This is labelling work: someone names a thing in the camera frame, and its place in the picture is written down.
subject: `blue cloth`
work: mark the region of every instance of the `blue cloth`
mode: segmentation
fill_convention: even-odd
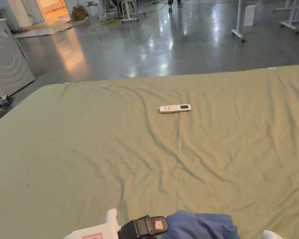
[[[166,239],[239,239],[230,215],[177,211],[166,219]]]

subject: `concrete floor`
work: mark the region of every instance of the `concrete floor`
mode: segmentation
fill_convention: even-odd
[[[13,105],[54,83],[299,64],[299,35],[278,24],[289,12],[271,12],[284,6],[283,1],[258,1],[256,26],[242,29],[245,43],[230,30],[237,21],[237,0],[208,3],[210,0],[189,0],[181,9],[173,4],[170,14],[166,6],[141,15],[139,22],[119,23],[100,31],[93,29],[97,24],[87,21],[52,36],[20,39],[37,80],[14,94]],[[150,5],[144,11],[163,6]]]

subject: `white appliance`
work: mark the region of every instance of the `white appliance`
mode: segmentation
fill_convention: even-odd
[[[0,96],[12,95],[34,79],[6,19],[0,19]]]

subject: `black cable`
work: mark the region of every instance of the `black cable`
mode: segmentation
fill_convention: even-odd
[[[208,5],[208,4],[222,4],[222,3],[236,3],[236,2],[209,2],[209,3],[184,4],[184,5],[192,6],[192,5]]]
[[[2,99],[0,97],[0,102],[3,102],[0,104],[0,109],[6,108],[6,107],[11,107],[11,103],[13,102],[14,97],[9,97],[7,96],[5,99]]]
[[[158,10],[155,10],[155,11],[151,11],[151,12],[145,12],[145,13],[152,13],[152,12],[158,12],[159,10],[162,10],[163,8],[165,8],[166,6],[168,6],[168,4],[164,5],[163,7],[161,7],[160,9]]]
[[[100,31],[100,30],[105,30],[108,28],[109,28],[109,26],[98,26],[98,27],[91,28],[90,31]]]

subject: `white remote control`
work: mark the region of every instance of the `white remote control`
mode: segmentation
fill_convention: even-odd
[[[189,111],[192,108],[190,105],[166,105],[161,106],[159,108],[161,113],[173,113],[173,112],[180,112],[180,111]]]

